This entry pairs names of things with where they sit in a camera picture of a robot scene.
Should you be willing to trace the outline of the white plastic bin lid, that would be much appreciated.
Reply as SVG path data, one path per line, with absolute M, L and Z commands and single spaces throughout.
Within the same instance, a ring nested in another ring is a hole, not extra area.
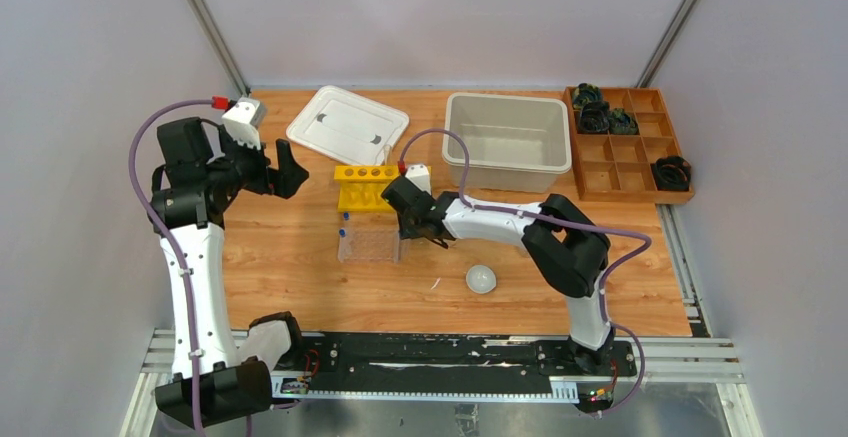
M 347 165 L 383 164 L 409 125 L 407 113 L 342 88 L 321 87 L 286 130 L 310 150 Z

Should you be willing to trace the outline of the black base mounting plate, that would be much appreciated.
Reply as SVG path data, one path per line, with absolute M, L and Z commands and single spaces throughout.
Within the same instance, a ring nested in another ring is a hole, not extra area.
M 586 374 L 566 339 L 341 332 L 303 335 L 275 369 L 313 393 L 486 397 L 549 394 L 554 377 L 606 385 L 638 373 L 626 341 L 614 343 L 610 369 Z

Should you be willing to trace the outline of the clear acrylic tube rack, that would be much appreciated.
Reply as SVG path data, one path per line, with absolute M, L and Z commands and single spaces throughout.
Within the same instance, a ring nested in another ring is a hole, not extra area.
M 388 226 L 349 226 L 349 249 L 346 254 L 339 253 L 341 263 L 398 263 L 402 258 L 402 242 L 399 232 Z

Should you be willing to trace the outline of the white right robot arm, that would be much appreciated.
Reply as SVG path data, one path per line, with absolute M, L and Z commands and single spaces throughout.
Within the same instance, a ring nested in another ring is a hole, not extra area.
M 596 374 L 612 367 L 615 331 L 602 309 L 600 277 L 609 264 L 610 240 L 587 229 L 592 221 L 568 198 L 541 203 L 486 202 L 444 191 L 435 197 L 399 176 L 382 199 L 396 212 L 403 239 L 481 240 L 524 250 L 545 282 L 566 300 L 568 351 L 577 370 Z

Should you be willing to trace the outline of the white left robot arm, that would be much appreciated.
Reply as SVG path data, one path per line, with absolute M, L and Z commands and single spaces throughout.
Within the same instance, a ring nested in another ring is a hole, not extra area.
M 246 339 L 235 341 L 222 260 L 224 213 L 241 191 L 288 199 L 309 174 L 284 139 L 276 142 L 281 154 L 273 168 L 256 121 L 224 119 L 219 157 L 203 124 L 190 117 L 158 127 L 164 162 L 152 174 L 149 202 L 170 274 L 176 333 L 172 380 L 156 388 L 155 401 L 195 431 L 269 409 L 272 371 L 298 368 L 307 347 L 288 311 L 253 320 Z

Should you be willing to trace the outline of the white plastic bin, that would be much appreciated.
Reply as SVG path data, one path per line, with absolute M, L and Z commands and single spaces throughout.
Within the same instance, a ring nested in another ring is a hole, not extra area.
M 444 128 L 467 147 L 468 191 L 542 193 L 572 170 L 561 100 L 458 92 L 448 99 Z

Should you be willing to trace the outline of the blue capped tube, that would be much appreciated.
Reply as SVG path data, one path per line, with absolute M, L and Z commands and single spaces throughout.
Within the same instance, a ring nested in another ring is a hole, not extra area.
M 348 233 L 346 228 L 339 229 L 339 253 L 346 254 L 349 249 Z
M 341 222 L 341 227 L 339 229 L 339 236 L 341 238 L 344 238 L 348 235 L 349 221 L 350 221 L 350 214 L 347 213 L 347 212 L 344 212 L 342 214 L 342 222 Z

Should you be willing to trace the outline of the wooden compartment tray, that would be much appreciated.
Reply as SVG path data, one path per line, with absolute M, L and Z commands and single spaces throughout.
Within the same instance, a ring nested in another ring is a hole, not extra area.
M 667 156 L 683 157 L 659 89 L 601 87 L 610 109 L 624 108 L 639 126 L 638 135 L 612 135 L 578 132 L 580 110 L 571 102 L 575 87 L 566 88 L 562 100 L 571 126 L 572 171 L 582 200 L 681 205 L 694 197 L 692 179 L 686 192 L 659 191 L 655 186 L 650 165 Z

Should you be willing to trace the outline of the yellow test tube rack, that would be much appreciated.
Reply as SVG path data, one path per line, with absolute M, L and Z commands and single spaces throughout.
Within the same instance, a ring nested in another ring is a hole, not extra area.
M 341 213 L 393 212 L 381 195 L 400 175 L 397 165 L 337 165 L 334 170 L 334 181 L 340 185 L 337 210 Z

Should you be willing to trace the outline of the aluminium frame rail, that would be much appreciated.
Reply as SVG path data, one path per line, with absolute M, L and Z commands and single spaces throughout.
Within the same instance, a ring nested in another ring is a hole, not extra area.
M 562 336 L 308 332 L 306 355 L 271 374 L 274 404 L 307 400 L 534 403 L 628 409 L 651 384 L 710 384 L 734 436 L 762 429 L 734 345 L 620 332 L 608 369 L 580 368 Z

